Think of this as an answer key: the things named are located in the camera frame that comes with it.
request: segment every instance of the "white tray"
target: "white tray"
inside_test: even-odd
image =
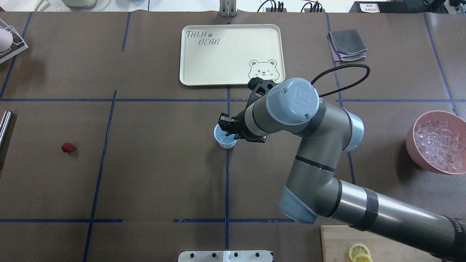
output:
[[[179,79],[187,86],[285,79],[276,25],[198,25],[181,32]]]

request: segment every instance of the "light blue cup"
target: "light blue cup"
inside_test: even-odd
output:
[[[226,132],[220,128],[219,124],[217,124],[213,129],[213,136],[215,137],[215,140],[217,140],[218,144],[225,149],[230,149],[236,144],[234,135],[226,136]]]

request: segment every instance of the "cutting board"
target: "cutting board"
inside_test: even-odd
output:
[[[321,226],[321,239],[324,262],[349,262],[348,249],[354,243],[367,246],[373,262],[441,262],[427,252],[348,226]]]

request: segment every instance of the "metal clamp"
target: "metal clamp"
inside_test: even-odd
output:
[[[235,17],[237,14],[236,0],[220,0],[220,16]]]

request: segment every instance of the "bear face illustration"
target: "bear face illustration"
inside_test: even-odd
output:
[[[277,80],[280,77],[276,68],[277,61],[270,59],[267,62],[258,62],[251,60],[249,62],[251,70],[249,71],[249,78],[260,77],[264,80]]]

